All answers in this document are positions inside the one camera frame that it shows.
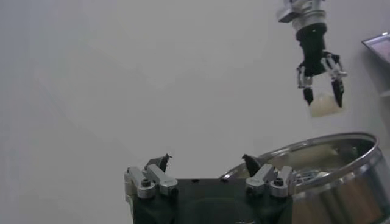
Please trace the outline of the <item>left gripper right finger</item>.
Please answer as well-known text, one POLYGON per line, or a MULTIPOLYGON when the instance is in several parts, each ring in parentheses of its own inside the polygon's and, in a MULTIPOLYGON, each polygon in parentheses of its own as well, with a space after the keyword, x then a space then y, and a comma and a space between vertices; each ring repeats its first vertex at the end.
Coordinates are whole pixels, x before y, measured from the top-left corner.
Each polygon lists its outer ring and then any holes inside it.
POLYGON ((286 198, 296 193, 296 172, 291 166, 277 169, 248 154, 244 154, 242 159, 249 173, 245 186, 250 193, 261 195, 268 191, 275 198, 286 198))

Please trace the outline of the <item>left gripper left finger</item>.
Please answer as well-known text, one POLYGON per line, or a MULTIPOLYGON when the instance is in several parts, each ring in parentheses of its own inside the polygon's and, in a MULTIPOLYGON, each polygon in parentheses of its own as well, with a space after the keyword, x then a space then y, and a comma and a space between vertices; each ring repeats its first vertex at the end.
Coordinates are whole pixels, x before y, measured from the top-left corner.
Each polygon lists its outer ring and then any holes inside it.
POLYGON ((177 179, 166 174, 168 161, 172 158, 169 154, 150 159, 140 169, 130 166, 124 172, 124 190, 127 200, 132 197, 140 199, 152 199, 157 194, 169 198, 176 198, 179 190, 177 179))

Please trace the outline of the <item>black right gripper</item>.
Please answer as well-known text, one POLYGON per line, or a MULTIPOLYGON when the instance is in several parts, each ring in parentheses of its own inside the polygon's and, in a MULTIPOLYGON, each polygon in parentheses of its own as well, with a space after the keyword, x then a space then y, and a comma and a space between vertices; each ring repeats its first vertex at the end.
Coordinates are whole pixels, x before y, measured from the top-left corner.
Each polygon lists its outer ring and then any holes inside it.
POLYGON ((297 67, 297 87, 303 91, 303 98, 308 105, 314 100, 313 78, 326 73, 331 78, 331 86, 335 102, 339 108, 343 106, 344 83, 347 77, 341 57, 325 50, 324 35, 327 31, 326 23, 314 23, 303 27, 296 33, 296 39, 303 50, 303 62, 297 67))

